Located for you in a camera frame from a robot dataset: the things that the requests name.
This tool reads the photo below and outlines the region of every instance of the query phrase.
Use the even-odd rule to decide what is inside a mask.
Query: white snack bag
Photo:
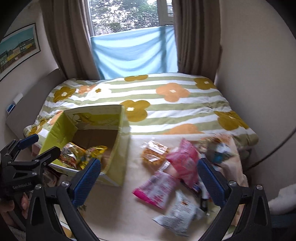
[[[188,237],[187,229],[193,219],[201,219],[204,212],[192,204],[182,191],[176,191],[176,202],[170,213],[153,218],[159,225],[171,230],[174,234]]]

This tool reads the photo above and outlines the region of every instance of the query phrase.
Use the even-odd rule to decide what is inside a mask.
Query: window
[[[92,36],[173,24],[172,0],[85,0]]]

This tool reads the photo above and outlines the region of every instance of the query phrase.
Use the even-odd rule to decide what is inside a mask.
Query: blue gripper pad
[[[70,189],[72,191],[72,203],[75,208],[84,204],[100,172],[100,160],[92,158],[87,166],[73,177]]]
[[[229,191],[227,180],[220,172],[214,170],[206,158],[198,160],[197,171],[214,204],[223,207]]]
[[[39,136],[37,134],[33,134],[23,140],[21,140],[18,144],[18,148],[20,150],[26,149],[27,147],[33,145],[34,143],[36,143],[39,140]]]

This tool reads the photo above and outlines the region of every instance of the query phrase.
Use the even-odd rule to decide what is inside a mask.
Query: tree
[[[156,0],[89,0],[95,35],[159,26]]]

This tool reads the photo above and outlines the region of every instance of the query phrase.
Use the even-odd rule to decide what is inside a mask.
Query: bed
[[[65,81],[56,69],[16,105],[7,125],[19,138],[38,134],[41,147],[62,111],[105,104],[125,106],[132,135],[227,133],[239,150],[258,142],[209,79],[181,73]],[[91,124],[88,116],[80,118]]]

